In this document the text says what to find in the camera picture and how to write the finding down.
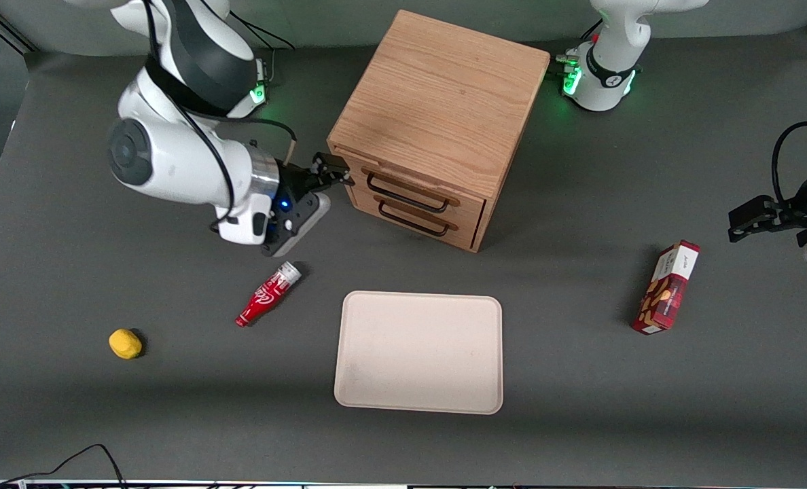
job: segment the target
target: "black metal handle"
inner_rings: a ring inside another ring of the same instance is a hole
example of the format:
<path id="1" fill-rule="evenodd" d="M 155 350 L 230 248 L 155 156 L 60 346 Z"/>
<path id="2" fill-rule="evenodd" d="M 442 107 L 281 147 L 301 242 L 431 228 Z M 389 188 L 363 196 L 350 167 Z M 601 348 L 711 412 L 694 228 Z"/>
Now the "black metal handle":
<path id="1" fill-rule="evenodd" d="M 379 213 L 382 214 L 382 216 L 388 217 L 388 219 L 391 219 L 395 223 L 401 223 L 402 225 L 412 227 L 412 229 L 415 229 L 417 231 L 425 232 L 425 233 L 428 233 L 429 235 L 432 235 L 432 236 L 437 236 L 437 238 L 443 238 L 443 236 L 445 236 L 446 233 L 449 232 L 449 225 L 443 226 L 443 231 L 434 231 L 432 229 L 426 228 L 425 226 L 417 225 L 416 223 L 410 223 L 410 221 L 404 219 L 403 217 L 398 217 L 398 216 L 395 216 L 394 214 L 388 214 L 388 213 L 386 213 L 386 211 L 382 210 L 382 208 L 384 206 L 385 206 L 385 201 L 380 200 L 379 201 Z"/>
<path id="2" fill-rule="evenodd" d="M 373 173 L 370 173 L 367 176 L 367 188 L 371 189 L 373 192 L 376 192 L 376 193 L 378 193 L 380 195 L 385 195 L 385 197 L 388 197 L 388 198 L 394 198 L 395 200 L 399 200 L 399 201 L 403 202 L 404 204 L 409 204 L 409 205 L 412 205 L 413 207 L 419 208 L 422 211 L 428 211 L 428 213 L 440 214 L 440 213 L 443 213 L 443 211 L 446 210 L 446 207 L 449 207 L 449 199 L 447 199 L 447 198 L 443 199 L 443 205 L 441 205 L 439 207 L 431 207 L 428 204 L 422 204 L 421 202 L 419 202 L 417 200 L 413 200 L 411 198 L 404 197 L 403 195 L 397 194 L 395 192 L 387 191 L 387 189 L 381 189 L 378 186 L 373 185 L 373 177 L 374 176 L 375 175 Z"/>

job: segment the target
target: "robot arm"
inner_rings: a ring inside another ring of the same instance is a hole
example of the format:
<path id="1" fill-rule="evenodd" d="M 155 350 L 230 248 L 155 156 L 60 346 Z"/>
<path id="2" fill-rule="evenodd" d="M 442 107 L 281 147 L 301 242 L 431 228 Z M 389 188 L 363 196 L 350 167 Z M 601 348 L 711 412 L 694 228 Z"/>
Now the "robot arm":
<path id="1" fill-rule="evenodd" d="M 288 251 L 326 214 L 329 199 L 314 192 L 348 182 L 344 164 L 317 154 L 311 170 L 293 170 L 257 143 L 217 136 L 220 120 L 241 120 L 264 101 L 255 96 L 261 61 L 223 21 L 228 0 L 66 1 L 111 8 L 124 28 L 151 38 L 151 55 L 121 95 L 121 121 L 111 131 L 109 163 L 123 185 L 212 204 L 222 238 L 260 245 L 268 256 Z"/>
<path id="2" fill-rule="evenodd" d="M 793 124 L 778 138 L 772 152 L 772 184 L 775 188 L 775 198 L 760 195 L 752 198 L 733 211 L 730 211 L 730 242 L 738 242 L 752 234 L 760 232 L 782 232 L 791 229 L 801 229 L 797 233 L 797 242 L 803 250 L 803 257 L 807 261 L 807 180 L 799 188 L 799 192 L 789 199 L 781 193 L 777 181 L 777 158 L 786 137 L 794 130 L 807 127 L 807 121 Z"/>
<path id="3" fill-rule="evenodd" d="M 698 9 L 709 0 L 590 0 L 603 17 L 599 40 L 568 50 L 578 60 L 564 83 L 564 93 L 589 111 L 608 111 L 630 91 L 636 62 L 651 40 L 645 16 Z"/>

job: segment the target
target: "wooden drawer cabinet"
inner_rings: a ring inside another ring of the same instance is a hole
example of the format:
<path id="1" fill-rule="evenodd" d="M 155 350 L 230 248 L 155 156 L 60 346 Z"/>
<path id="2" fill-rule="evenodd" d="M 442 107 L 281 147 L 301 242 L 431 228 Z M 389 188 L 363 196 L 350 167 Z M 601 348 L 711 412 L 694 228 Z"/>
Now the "wooden drawer cabinet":
<path id="1" fill-rule="evenodd" d="M 398 12 L 328 137 L 352 204 L 478 251 L 549 59 Z"/>

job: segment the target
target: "white tray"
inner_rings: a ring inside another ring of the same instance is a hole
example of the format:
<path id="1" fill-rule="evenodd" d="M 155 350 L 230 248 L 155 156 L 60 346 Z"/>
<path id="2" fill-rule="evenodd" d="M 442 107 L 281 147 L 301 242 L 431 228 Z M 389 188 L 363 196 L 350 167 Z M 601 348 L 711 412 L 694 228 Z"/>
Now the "white tray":
<path id="1" fill-rule="evenodd" d="M 494 414 L 503 405 L 500 303 L 477 296 L 348 294 L 334 397 L 348 408 Z"/>

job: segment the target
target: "gray table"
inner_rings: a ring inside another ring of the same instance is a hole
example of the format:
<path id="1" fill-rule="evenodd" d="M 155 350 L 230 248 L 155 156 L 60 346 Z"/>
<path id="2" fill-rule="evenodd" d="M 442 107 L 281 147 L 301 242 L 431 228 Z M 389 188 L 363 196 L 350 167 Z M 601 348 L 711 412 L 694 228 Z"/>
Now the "gray table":
<path id="1" fill-rule="evenodd" d="M 279 53 L 264 115 L 298 131 L 297 161 L 325 147 L 371 53 Z M 655 41 L 609 114 L 546 83 L 479 254 L 333 189 L 289 257 L 310 275 L 249 330 L 232 320 L 281 260 L 207 232 L 209 207 L 109 174 L 140 62 L 31 60 L 0 164 L 0 477 L 103 442 L 131 479 L 807 487 L 807 264 L 791 233 L 726 238 L 727 211 L 770 191 L 777 135 L 807 120 L 807 30 Z M 285 149 L 274 128 L 228 134 Z M 781 170 L 785 193 L 807 177 L 807 131 Z M 676 328 L 643 337 L 629 322 L 680 238 L 702 254 Z M 499 414 L 338 405 L 354 290 L 500 300 Z M 115 358 L 119 327 L 143 330 L 149 355 Z M 62 476 L 111 472 L 96 454 Z"/>

